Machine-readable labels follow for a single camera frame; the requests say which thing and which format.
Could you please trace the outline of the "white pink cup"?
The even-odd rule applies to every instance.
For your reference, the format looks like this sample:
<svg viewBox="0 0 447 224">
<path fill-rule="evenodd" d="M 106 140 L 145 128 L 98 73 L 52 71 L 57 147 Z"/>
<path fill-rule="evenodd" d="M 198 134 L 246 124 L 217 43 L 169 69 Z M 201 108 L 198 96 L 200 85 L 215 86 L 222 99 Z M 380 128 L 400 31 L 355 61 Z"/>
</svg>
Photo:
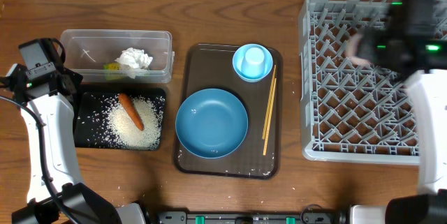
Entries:
<svg viewBox="0 0 447 224">
<path fill-rule="evenodd" d="M 360 58 L 357 55 L 361 38 L 362 34 L 356 34 L 349 39 L 349 42 L 345 49 L 345 55 L 347 59 L 349 59 L 353 64 L 357 66 L 368 66 L 371 64 L 371 62 L 367 59 Z"/>
</svg>

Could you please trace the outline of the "yellow pandan cake wrapper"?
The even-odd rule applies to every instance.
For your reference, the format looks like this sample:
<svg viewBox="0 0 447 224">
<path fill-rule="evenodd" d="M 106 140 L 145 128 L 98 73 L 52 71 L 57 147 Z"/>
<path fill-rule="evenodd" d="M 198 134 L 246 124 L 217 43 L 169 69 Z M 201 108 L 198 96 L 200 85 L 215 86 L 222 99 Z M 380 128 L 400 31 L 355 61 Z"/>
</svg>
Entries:
<svg viewBox="0 0 447 224">
<path fill-rule="evenodd" d="M 105 79 L 106 80 L 119 80 L 122 79 L 120 73 L 118 73 L 120 65 L 117 62 L 105 64 L 103 66 L 105 70 Z"/>
</svg>

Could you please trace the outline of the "white tissue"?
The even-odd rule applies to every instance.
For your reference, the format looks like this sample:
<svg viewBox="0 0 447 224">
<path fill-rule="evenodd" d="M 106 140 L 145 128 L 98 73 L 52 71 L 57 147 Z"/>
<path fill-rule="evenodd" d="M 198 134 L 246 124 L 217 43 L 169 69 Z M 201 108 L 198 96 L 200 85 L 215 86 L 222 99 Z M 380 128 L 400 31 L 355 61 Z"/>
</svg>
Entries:
<svg viewBox="0 0 447 224">
<path fill-rule="evenodd" d="M 145 53 L 144 50 L 130 47 L 122 51 L 122 54 L 115 59 L 119 64 L 119 69 L 123 70 L 130 78 L 135 79 L 149 70 L 153 57 Z"/>
</svg>

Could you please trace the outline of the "orange carrot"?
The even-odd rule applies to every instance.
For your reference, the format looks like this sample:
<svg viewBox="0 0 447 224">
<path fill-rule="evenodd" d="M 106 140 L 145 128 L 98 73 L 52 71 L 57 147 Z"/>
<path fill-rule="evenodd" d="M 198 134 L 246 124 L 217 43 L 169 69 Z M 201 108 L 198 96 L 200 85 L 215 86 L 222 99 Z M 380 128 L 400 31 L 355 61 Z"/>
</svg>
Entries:
<svg viewBox="0 0 447 224">
<path fill-rule="evenodd" d="M 140 118 L 140 115 L 138 114 L 138 111 L 135 109 L 131 98 L 126 94 L 119 94 L 118 100 L 122 107 L 125 109 L 126 113 L 131 118 L 132 122 L 137 127 L 137 129 L 143 131 L 144 124 L 142 122 L 142 119 Z"/>
</svg>

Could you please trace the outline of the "light blue cup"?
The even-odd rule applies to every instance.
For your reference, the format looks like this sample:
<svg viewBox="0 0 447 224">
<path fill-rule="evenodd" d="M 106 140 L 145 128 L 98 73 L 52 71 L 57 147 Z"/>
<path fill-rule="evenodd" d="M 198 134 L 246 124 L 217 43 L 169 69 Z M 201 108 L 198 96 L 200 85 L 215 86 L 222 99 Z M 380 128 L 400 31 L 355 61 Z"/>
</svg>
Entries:
<svg viewBox="0 0 447 224">
<path fill-rule="evenodd" d="M 249 47 L 241 64 L 242 74 L 249 79 L 260 78 L 264 73 L 265 55 L 259 47 Z"/>
</svg>

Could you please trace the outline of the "light blue bowl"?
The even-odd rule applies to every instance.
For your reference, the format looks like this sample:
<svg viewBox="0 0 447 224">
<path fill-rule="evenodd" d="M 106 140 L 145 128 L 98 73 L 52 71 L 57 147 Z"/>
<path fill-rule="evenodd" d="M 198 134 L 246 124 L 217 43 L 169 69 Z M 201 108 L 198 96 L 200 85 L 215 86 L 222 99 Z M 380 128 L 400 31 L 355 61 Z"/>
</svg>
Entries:
<svg viewBox="0 0 447 224">
<path fill-rule="evenodd" d="M 257 79 L 249 79 L 246 78 L 242 72 L 241 72 L 241 64 L 242 64 L 242 60 L 244 58 L 244 53 L 247 51 L 247 49 L 249 47 L 259 47 L 263 50 L 264 55 L 265 55 L 265 67 L 264 67 L 264 73 L 260 78 Z M 272 54 L 268 51 L 268 49 L 262 45 L 259 44 L 246 44 L 243 45 L 242 47 L 239 47 L 236 52 L 233 55 L 233 69 L 235 70 L 235 72 L 237 73 L 237 75 L 244 81 L 246 82 L 258 82 L 260 80 L 262 80 L 264 77 L 266 77 L 270 71 L 273 68 L 273 58 L 272 58 Z"/>
</svg>

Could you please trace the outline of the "dark blue plate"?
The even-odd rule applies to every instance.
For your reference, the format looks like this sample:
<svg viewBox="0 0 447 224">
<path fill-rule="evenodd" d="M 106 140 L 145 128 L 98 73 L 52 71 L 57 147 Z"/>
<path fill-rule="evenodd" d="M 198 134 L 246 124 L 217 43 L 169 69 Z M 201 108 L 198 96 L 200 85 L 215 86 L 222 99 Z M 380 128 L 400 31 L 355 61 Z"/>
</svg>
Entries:
<svg viewBox="0 0 447 224">
<path fill-rule="evenodd" d="M 241 100 L 223 89 L 202 89 L 180 105 L 175 130 L 182 146 L 200 158 L 223 158 L 247 136 L 249 116 Z"/>
</svg>

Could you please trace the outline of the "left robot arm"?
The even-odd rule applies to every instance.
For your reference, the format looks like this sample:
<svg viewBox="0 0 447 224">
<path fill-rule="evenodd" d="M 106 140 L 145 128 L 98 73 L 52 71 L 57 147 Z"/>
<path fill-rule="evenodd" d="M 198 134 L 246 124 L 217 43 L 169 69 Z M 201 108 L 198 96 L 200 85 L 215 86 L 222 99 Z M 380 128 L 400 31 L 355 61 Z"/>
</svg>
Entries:
<svg viewBox="0 0 447 224">
<path fill-rule="evenodd" d="M 72 223 L 147 223 L 138 203 L 114 207 L 84 184 L 73 134 L 82 76 L 64 67 L 62 44 L 37 38 L 18 49 L 24 63 L 12 65 L 1 83 L 27 127 L 31 181 L 27 205 L 12 222 L 54 223 L 64 214 Z"/>
</svg>

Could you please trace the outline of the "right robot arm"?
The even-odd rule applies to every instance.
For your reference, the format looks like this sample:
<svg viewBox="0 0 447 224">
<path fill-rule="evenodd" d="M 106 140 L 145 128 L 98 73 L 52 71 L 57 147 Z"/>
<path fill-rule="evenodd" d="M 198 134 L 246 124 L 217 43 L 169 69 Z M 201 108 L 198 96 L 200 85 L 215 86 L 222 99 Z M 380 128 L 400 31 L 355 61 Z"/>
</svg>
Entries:
<svg viewBox="0 0 447 224">
<path fill-rule="evenodd" d="M 399 0 L 384 30 L 365 29 L 346 56 L 401 75 L 419 138 L 418 193 L 384 207 L 352 206 L 350 223 L 446 223 L 446 42 L 434 37 L 437 0 Z"/>
</svg>

